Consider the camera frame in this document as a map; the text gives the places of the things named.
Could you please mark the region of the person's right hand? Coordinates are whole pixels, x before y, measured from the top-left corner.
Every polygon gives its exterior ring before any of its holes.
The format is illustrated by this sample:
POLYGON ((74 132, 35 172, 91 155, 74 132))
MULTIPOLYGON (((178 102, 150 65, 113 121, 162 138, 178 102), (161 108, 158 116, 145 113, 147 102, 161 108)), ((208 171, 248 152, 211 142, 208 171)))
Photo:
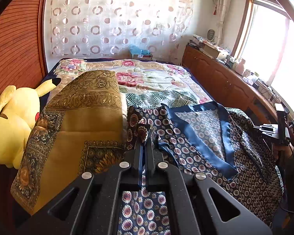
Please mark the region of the person's right hand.
POLYGON ((281 167, 285 167, 288 159, 293 155, 294 147, 289 145, 277 145, 272 143, 272 154, 281 167))

